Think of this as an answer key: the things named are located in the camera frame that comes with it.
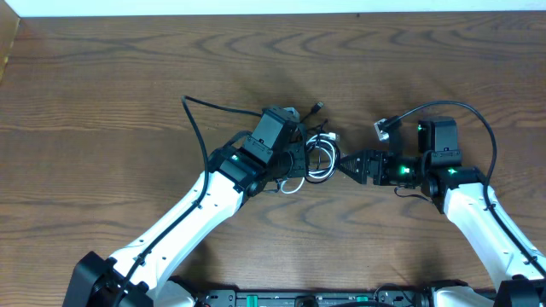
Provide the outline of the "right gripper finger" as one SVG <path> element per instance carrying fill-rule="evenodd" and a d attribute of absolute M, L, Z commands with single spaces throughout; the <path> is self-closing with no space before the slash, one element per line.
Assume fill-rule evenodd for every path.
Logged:
<path fill-rule="evenodd" d="M 355 167 L 345 167 L 340 165 L 339 171 L 359 184 L 367 183 L 367 176 L 361 169 L 358 169 Z"/>
<path fill-rule="evenodd" d="M 340 160 L 340 167 L 362 167 L 366 159 L 366 151 L 359 150 L 348 154 Z"/>

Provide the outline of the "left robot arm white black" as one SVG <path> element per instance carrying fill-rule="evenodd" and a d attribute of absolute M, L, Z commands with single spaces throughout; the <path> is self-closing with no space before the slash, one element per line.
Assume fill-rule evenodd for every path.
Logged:
<path fill-rule="evenodd" d="M 267 107 L 253 132 L 212 152 L 194 186 L 156 224 L 103 259 L 89 252 L 75 266 L 65 306 L 193 306 L 197 298 L 171 276 L 220 223 L 270 182 L 306 173 L 291 138 L 304 131 L 293 108 Z"/>

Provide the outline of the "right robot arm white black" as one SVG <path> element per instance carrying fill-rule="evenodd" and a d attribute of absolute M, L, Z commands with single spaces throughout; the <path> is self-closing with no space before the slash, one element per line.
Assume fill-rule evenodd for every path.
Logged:
<path fill-rule="evenodd" d="M 435 116 L 417 126 L 420 156 L 402 153 L 396 119 L 375 130 L 386 151 L 364 149 L 340 160 L 338 169 L 354 181 L 395 188 L 418 188 L 463 233 L 485 266 L 496 295 L 489 298 L 462 281 L 436 281 L 418 291 L 414 306 L 543 306 L 545 256 L 503 210 L 477 167 L 462 166 L 456 121 Z"/>

